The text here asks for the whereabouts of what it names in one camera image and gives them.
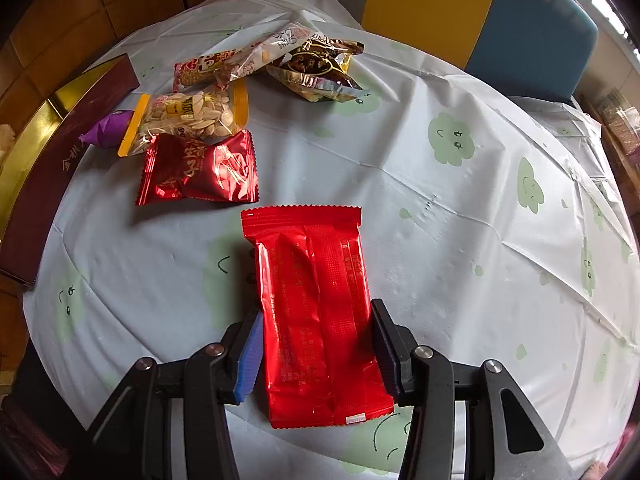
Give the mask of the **grey yellow blue chair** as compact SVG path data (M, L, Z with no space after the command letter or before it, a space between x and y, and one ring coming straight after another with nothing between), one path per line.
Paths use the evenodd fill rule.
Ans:
M576 0L338 0L368 32L465 70L506 96L566 102L597 25Z

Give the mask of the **red-end rice cracker bar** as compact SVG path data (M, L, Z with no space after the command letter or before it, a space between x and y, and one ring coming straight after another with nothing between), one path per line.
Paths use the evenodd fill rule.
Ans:
M174 65L172 90L175 92L199 84L213 84L225 89L232 81L257 72L283 55L266 44L250 44L242 49L201 55Z

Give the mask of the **wooden side shelf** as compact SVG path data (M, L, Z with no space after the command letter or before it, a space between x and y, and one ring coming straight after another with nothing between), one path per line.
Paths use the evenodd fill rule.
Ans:
M639 221L639 110L613 89L600 101L581 94L582 108L602 126L603 147L632 222Z

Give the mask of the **long red snack packet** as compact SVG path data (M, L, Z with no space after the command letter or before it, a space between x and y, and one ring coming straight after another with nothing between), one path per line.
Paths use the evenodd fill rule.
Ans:
M372 344L360 208L250 208L241 223L256 252L271 426L347 426L390 414Z

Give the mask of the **white Ba Zhen packet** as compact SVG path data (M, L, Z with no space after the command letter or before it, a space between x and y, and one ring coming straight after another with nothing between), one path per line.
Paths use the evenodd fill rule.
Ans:
M248 60L254 68L261 68L300 47L313 34L311 28L299 22L288 23L264 39L258 40L252 47Z

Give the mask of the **purple snack packet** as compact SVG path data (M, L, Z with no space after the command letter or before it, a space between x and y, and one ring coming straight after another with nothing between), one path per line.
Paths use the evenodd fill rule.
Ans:
M132 116L132 110L115 110L96 122L79 140L98 148L117 148L122 143Z

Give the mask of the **maroon gold gift box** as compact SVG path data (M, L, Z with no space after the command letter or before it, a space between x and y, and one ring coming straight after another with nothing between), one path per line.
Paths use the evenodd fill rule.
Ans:
M58 205L88 144L80 136L139 87L117 55L56 90L18 135L1 169L1 273L32 287Z

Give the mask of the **brown gold foil packet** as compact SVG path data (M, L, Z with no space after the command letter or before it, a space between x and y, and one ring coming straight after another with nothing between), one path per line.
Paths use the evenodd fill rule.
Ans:
M370 92L349 75L348 69L352 58L363 51L362 42L315 32L301 46L270 63L266 70L311 103L362 100Z

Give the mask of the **orange-edged nut packet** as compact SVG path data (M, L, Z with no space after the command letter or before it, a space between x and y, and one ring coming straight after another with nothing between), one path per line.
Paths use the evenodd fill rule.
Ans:
M224 90L206 87L186 93L142 94L117 155L142 154L160 134L214 143L239 133L247 122L248 92L243 79Z

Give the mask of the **shiny red foil packet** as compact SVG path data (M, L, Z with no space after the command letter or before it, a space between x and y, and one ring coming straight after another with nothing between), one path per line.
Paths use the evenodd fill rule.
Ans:
M143 157L138 206L178 200L252 204L259 200L257 160L249 131L208 144L160 134Z

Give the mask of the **white green-cloud tablecloth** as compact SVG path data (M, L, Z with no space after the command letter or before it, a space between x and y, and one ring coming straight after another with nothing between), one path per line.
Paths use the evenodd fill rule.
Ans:
M116 52L141 92L163 93L175 62L290 21L362 42L350 70L369 96L312 104L250 80L262 204L359 207L370 291L392 318L454 361L503 362L575 470L608 460L638 388L639 258L599 127L365 32L336 0L213 0ZM137 207L141 168L87 151L23 300L83 424L135 359L190 356L241 312L239 209Z

